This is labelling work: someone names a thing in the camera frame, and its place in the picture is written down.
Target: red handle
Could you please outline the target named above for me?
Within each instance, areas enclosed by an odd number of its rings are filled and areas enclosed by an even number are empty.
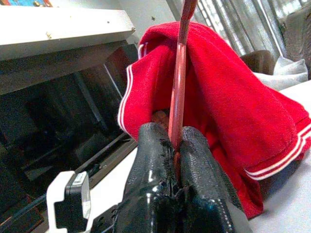
[[[171,98],[169,137],[175,148],[174,166],[176,177],[180,180],[180,154],[179,147],[182,138],[184,102],[185,102],[185,76],[186,76],[186,48],[190,19],[194,13],[197,0],[185,0],[179,24],[176,64]]]

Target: cable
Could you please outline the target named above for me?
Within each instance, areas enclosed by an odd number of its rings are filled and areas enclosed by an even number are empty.
[[[104,230],[102,233],[106,233],[107,231],[109,231],[111,228],[113,228],[113,225],[111,225],[110,227],[108,227],[106,230]]]
[[[22,217],[24,214],[31,211],[33,208],[38,206],[39,204],[46,201],[46,194],[43,194],[33,202],[31,202],[29,205],[25,206],[21,210],[19,210],[16,214],[14,214],[10,219],[8,219],[1,227],[0,227],[0,233],[3,233],[6,229],[8,229],[14,222],[16,222],[20,217]]]

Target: white table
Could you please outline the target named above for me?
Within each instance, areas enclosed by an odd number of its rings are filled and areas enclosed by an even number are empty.
[[[311,113],[311,81],[282,90],[281,93],[301,103]],[[91,218],[122,201],[124,185],[134,162],[133,150],[91,190]],[[254,233],[311,232],[311,153],[298,170],[288,178],[293,166],[278,173],[270,188],[264,213],[250,221]]]

